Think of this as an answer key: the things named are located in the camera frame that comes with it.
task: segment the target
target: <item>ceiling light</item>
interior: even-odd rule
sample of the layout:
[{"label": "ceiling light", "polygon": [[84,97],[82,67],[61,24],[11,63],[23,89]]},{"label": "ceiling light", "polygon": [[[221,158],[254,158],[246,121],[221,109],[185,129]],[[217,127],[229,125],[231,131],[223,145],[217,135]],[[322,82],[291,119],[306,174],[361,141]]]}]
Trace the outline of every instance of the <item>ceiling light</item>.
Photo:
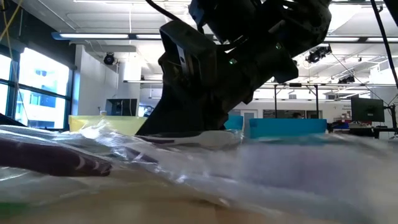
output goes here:
[{"label": "ceiling light", "polygon": [[[73,0],[77,3],[106,3],[106,4],[147,4],[146,1],[140,0]],[[187,1],[167,1],[167,4],[189,4]]]},{"label": "ceiling light", "polygon": [[356,42],[359,37],[326,37],[325,42]]},{"label": "ceiling light", "polygon": [[329,44],[320,44],[317,47],[329,47]]},{"label": "ceiling light", "polygon": [[[398,42],[398,37],[389,37],[387,38],[388,42]],[[380,42],[383,43],[383,38],[381,37],[370,37],[366,40],[367,42]]]},{"label": "ceiling light", "polygon": [[139,80],[139,81],[125,80],[123,82],[125,82],[125,83],[163,83],[162,80]]},{"label": "ceiling light", "polygon": [[128,39],[128,34],[59,34],[63,39]]},{"label": "ceiling light", "polygon": [[160,34],[137,34],[137,39],[161,39]]}]

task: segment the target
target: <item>purple cloth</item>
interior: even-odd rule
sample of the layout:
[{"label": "purple cloth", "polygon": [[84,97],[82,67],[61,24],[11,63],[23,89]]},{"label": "purple cloth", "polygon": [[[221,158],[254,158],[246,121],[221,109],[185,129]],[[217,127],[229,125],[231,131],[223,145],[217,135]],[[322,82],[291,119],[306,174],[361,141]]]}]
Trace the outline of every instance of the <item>purple cloth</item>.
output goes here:
[{"label": "purple cloth", "polygon": [[67,147],[6,137],[8,135],[0,137],[0,166],[3,167],[28,169],[59,177],[107,176],[112,168],[106,160]]}]

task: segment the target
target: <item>green led light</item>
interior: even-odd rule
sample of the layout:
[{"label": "green led light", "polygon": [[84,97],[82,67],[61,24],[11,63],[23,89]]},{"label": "green led light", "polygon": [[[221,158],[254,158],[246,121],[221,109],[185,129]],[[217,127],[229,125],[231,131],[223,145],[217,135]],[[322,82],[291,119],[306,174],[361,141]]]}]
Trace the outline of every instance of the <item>green led light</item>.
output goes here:
[{"label": "green led light", "polygon": [[231,60],[229,60],[229,63],[231,64],[231,65],[233,65],[233,64],[235,64],[236,62],[238,62],[237,60],[235,60],[235,59],[231,59]]}]

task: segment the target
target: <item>door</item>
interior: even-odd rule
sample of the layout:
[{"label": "door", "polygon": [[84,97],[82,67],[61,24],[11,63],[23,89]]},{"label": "door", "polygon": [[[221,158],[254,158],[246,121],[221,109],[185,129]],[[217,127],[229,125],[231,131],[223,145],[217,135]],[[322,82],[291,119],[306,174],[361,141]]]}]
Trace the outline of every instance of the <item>door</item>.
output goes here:
[{"label": "door", "polygon": [[250,119],[258,118],[258,110],[241,110],[243,116],[243,134],[250,138]]}]

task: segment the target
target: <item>overhead camera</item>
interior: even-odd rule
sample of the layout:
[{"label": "overhead camera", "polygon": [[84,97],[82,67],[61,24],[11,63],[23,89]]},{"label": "overhead camera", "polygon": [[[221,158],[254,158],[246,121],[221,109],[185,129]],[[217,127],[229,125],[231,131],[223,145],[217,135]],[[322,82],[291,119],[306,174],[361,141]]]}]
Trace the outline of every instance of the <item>overhead camera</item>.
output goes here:
[{"label": "overhead camera", "polygon": [[330,45],[327,47],[316,47],[310,51],[310,55],[305,60],[308,63],[317,63],[330,53],[332,53]]},{"label": "overhead camera", "polygon": [[352,75],[338,80],[338,84],[350,84],[350,83],[354,83],[354,82],[355,82],[355,77]]},{"label": "overhead camera", "polygon": [[104,58],[105,65],[114,65],[116,60],[114,58],[114,53],[108,52]]}]

